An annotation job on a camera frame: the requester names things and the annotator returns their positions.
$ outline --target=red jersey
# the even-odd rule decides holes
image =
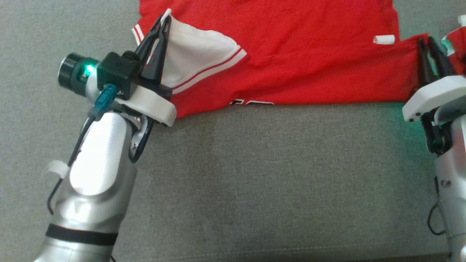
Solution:
[[[178,117],[232,101],[404,102],[418,86],[422,36],[400,41],[392,0],[140,0],[137,41],[168,8],[178,21],[238,45],[236,54],[171,86]],[[390,34],[394,44],[373,43]]]

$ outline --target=seam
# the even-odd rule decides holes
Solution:
[[[248,251],[232,251],[222,253],[209,253],[192,256],[175,256],[175,257],[162,257],[162,258],[151,258],[151,259],[139,259],[131,260],[132,262],[158,262],[158,261],[196,261],[196,260],[207,260],[213,258],[222,258],[225,256],[255,256],[262,255],[263,253],[277,253],[277,254],[289,254],[289,253],[309,253],[315,252],[316,250],[322,249],[333,249],[333,248],[349,248],[349,247],[365,247],[365,246],[381,246],[391,244],[406,244],[418,241],[389,241],[380,243],[360,243],[360,244],[345,244],[345,245],[332,245],[332,246],[318,246],[318,247],[296,247],[296,248],[274,248],[274,249],[261,249],[261,250],[248,250]]]

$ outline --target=camera lens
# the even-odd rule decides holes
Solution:
[[[86,82],[98,60],[75,53],[66,56],[58,69],[58,84],[78,95],[86,96]]]

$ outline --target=gray cushion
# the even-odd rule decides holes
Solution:
[[[444,36],[461,0],[401,1],[402,37]],[[57,85],[70,52],[133,50],[138,1],[0,6],[2,261],[30,261],[47,228],[53,159],[89,104]],[[117,261],[348,261],[446,251],[426,217],[432,157],[400,103],[231,106],[157,127],[115,247]],[[434,226],[442,228],[439,216]]]

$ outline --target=red stripe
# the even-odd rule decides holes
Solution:
[[[202,74],[202,73],[206,72],[207,70],[210,70],[210,69],[215,68],[215,67],[217,67],[217,66],[221,66],[221,65],[223,65],[224,63],[227,63],[228,61],[232,60],[241,50],[242,50],[241,48],[238,49],[238,51],[236,51],[236,52],[235,52],[230,58],[228,58],[227,60],[221,62],[220,64],[213,65],[213,66],[211,66],[211,67],[208,67],[208,68],[206,68],[206,69],[204,69],[204,70],[198,72],[197,74],[193,75],[190,79],[184,81],[182,84],[179,84],[179,85],[175,86],[173,89],[176,89],[176,88],[178,88],[178,87],[180,87],[180,86],[182,86],[182,85],[185,85],[186,83],[188,83],[189,81],[191,81],[193,78],[197,77],[199,74]]]
[[[136,27],[133,27],[133,28],[134,28],[134,32],[136,32],[136,35],[137,35],[137,38],[139,39],[139,42],[141,43],[142,42],[141,36],[139,35],[139,32],[138,32],[137,28]]]

